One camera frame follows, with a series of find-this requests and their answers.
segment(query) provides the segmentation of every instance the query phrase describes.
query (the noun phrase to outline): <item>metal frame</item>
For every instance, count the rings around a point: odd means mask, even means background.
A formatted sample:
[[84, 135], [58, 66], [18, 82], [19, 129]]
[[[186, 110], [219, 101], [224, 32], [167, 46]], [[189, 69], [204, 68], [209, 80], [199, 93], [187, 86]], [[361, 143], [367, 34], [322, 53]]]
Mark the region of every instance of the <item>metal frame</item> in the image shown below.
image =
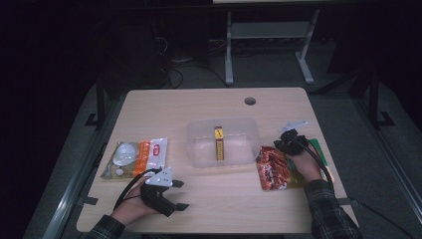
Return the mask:
[[96, 126], [100, 129], [106, 119], [106, 105], [105, 105], [105, 88], [103, 85], [103, 78], [99, 76], [96, 83], [97, 88], [97, 120], [94, 120], [96, 114], [90, 114], [85, 123], [86, 126]]
[[366, 106], [360, 99], [354, 100], [355, 107], [358, 109], [361, 117], [365, 120], [365, 125], [371, 132], [373, 138], [378, 143], [379, 147], [385, 155], [385, 159], [393, 170], [393, 175], [397, 180], [399, 187], [402, 189], [404, 196], [406, 197], [409, 205], [412, 207], [419, 222], [422, 223], [422, 197], [413, 183], [407, 176], [403, 167], [401, 166], [399, 158], [394, 154], [391, 147], [388, 145], [387, 140], [382, 135], [380, 130], [374, 126], [373, 119], [370, 119], [366, 113]]
[[[117, 102], [110, 101], [109, 112], [113, 112], [116, 109]], [[43, 239], [54, 239], [60, 238], [65, 228], [66, 222], [68, 221], [74, 206], [78, 202], [79, 194], [85, 184], [86, 179], [90, 176], [91, 170], [94, 163], [96, 162], [99, 154], [101, 145], [107, 142], [111, 132], [106, 130], [109, 125], [112, 125], [113, 121], [111, 118], [105, 118], [102, 123], [102, 130], [95, 130], [93, 137], [91, 138], [90, 145], [83, 154], [83, 160], [75, 174], [72, 176], [69, 185], [63, 194], [63, 197], [50, 221], [47, 230], [44, 233]]]
[[296, 52], [296, 58], [307, 84], [312, 84], [314, 78], [306, 62], [306, 55], [317, 24], [319, 9], [314, 10], [309, 22], [268, 22], [268, 23], [233, 23], [232, 13], [227, 15], [226, 40], [226, 84], [233, 85], [232, 39], [256, 38], [304, 38], [302, 49]]

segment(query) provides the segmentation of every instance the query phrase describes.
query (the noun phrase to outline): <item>food package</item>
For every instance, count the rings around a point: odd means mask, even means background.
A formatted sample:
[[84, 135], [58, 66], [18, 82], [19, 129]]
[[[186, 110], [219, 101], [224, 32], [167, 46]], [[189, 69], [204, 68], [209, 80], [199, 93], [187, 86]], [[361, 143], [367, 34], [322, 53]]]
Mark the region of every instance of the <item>food package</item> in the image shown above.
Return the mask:
[[[334, 177], [326, 163], [325, 157], [320, 148], [319, 142], [313, 138], [310, 140], [312, 146], [322, 163], [325, 165], [332, 182]], [[286, 158], [285, 154], [270, 146], [262, 146], [260, 154], [257, 156], [257, 169], [260, 176], [262, 188], [264, 190], [281, 190], [286, 188], [303, 187], [307, 184], [304, 177], [296, 170], [295, 164]], [[323, 171], [320, 174], [326, 180]]]
[[151, 168], [164, 168], [167, 138], [120, 141], [101, 175], [104, 179], [133, 178]]

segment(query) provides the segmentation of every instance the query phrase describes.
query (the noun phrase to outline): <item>shirt sleeve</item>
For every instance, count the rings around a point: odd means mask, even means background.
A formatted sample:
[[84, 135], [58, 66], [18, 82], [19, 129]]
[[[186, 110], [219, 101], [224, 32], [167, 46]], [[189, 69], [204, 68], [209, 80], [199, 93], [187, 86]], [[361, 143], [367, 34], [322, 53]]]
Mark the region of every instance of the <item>shirt sleeve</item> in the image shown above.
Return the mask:
[[116, 239], [124, 230], [125, 226], [114, 218], [104, 215], [93, 230], [85, 237], [86, 239]]
[[359, 229], [339, 206], [334, 191], [322, 179], [305, 186], [314, 238], [362, 238]]

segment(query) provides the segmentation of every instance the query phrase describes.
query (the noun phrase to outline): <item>hand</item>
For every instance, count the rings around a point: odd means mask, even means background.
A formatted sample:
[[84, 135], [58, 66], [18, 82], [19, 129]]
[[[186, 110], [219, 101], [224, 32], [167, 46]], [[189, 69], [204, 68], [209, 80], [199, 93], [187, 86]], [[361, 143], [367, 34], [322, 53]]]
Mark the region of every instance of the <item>hand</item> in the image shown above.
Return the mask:
[[142, 218], [143, 216], [158, 213], [154, 209], [145, 205], [140, 198], [140, 185], [143, 184], [146, 178], [141, 178], [138, 184], [129, 191], [126, 198], [111, 214], [111, 217], [121, 222], [125, 226]]
[[[312, 146], [310, 146], [309, 149], [317, 155], [317, 151]], [[322, 179], [319, 165], [306, 150], [302, 151], [298, 155], [286, 155], [286, 157], [295, 164], [296, 169], [307, 182]]]

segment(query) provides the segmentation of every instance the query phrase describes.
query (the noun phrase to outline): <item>yellow object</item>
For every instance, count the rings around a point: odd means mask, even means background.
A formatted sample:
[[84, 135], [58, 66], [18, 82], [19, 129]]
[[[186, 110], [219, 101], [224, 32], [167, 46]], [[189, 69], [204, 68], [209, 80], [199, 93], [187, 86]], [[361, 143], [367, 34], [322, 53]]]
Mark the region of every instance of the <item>yellow object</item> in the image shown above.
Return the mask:
[[217, 160], [224, 160], [224, 141], [223, 141], [223, 127], [214, 127], [215, 141], [217, 148]]

